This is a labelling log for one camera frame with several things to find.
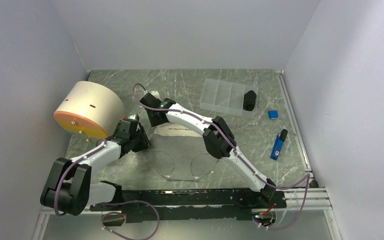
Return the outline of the grey underwear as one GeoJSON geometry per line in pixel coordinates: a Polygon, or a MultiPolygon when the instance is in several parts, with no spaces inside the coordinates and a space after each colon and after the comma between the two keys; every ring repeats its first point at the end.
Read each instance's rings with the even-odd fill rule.
{"type": "Polygon", "coordinates": [[[198,181],[219,161],[207,152],[201,135],[175,123],[155,127],[145,156],[169,181],[198,181]]]}

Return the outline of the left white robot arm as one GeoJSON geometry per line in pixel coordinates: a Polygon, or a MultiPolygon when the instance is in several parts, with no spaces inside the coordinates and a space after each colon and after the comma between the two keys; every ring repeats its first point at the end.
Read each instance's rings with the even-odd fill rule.
{"type": "Polygon", "coordinates": [[[110,210],[122,206],[122,187],[102,181],[91,183],[94,173],[130,152],[150,147],[144,127],[134,114],[122,118],[112,135],[97,143],[96,147],[71,159],[60,157],[50,169],[43,187],[40,204],[63,216],[77,216],[90,205],[104,203],[110,210]]]}

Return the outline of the black striped underwear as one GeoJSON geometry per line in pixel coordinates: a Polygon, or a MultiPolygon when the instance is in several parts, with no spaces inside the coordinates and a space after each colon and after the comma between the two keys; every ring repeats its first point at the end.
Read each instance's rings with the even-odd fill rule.
{"type": "Polygon", "coordinates": [[[251,112],[254,110],[257,101],[257,94],[253,90],[249,90],[243,96],[242,108],[245,111],[251,112]]]}

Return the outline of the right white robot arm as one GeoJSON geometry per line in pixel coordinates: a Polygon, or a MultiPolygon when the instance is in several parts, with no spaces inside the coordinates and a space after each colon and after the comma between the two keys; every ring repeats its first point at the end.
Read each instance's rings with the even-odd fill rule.
{"type": "Polygon", "coordinates": [[[146,109],[153,127],[173,123],[201,135],[207,152],[216,159],[225,160],[245,179],[258,206],[266,208],[274,201],[275,184],[245,157],[222,117],[199,115],[169,98],[161,101],[149,92],[141,99],[136,96],[134,99],[146,109]]]}

